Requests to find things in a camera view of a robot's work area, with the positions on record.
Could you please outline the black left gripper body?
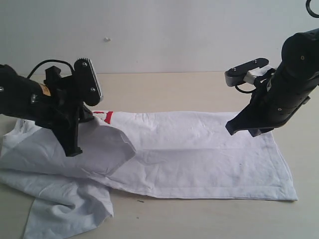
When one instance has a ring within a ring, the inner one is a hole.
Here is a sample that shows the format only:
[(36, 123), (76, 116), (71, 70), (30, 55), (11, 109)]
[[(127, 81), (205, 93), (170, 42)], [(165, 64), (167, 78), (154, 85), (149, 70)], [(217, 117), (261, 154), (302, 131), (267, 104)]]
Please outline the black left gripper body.
[(51, 129), (56, 137), (77, 139), (79, 123), (86, 118), (86, 107), (75, 74), (62, 77), (60, 73), (61, 70), (56, 66), (45, 70), (42, 85), (50, 95), (43, 95), (35, 101), (48, 110), (41, 126)]

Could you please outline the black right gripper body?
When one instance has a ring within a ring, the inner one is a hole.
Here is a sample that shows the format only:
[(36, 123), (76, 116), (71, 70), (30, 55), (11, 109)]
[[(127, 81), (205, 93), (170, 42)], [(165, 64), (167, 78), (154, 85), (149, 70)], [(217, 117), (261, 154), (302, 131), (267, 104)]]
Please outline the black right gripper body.
[(283, 126), (307, 102), (318, 84), (318, 64), (289, 67), (281, 63), (254, 94), (249, 112), (253, 119), (249, 127), (274, 129)]

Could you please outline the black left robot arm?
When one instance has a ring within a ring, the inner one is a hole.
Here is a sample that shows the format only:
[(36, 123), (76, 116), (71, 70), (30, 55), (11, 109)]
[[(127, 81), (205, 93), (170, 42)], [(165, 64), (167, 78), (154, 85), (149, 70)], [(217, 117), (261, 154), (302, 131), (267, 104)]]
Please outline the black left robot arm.
[(78, 146), (78, 126), (93, 120), (88, 106), (102, 100), (97, 77), (89, 60), (75, 62), (71, 75), (62, 77), (52, 66), (38, 83), (18, 75), (9, 65), (0, 67), (0, 113), (31, 120), (53, 132), (67, 157), (82, 153)]

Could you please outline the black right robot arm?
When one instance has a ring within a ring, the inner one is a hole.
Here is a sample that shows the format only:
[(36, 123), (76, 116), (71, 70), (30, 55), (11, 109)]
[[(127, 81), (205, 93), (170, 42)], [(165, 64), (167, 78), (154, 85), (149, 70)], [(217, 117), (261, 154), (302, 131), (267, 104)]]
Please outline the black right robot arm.
[(225, 72), (227, 86), (245, 93), (245, 83), (255, 88), (249, 104), (226, 123), (231, 135), (247, 130), (253, 137), (285, 125), (309, 100), (319, 85), (319, 31), (296, 33), (281, 51), (282, 61), (273, 68), (266, 58), (257, 58)]

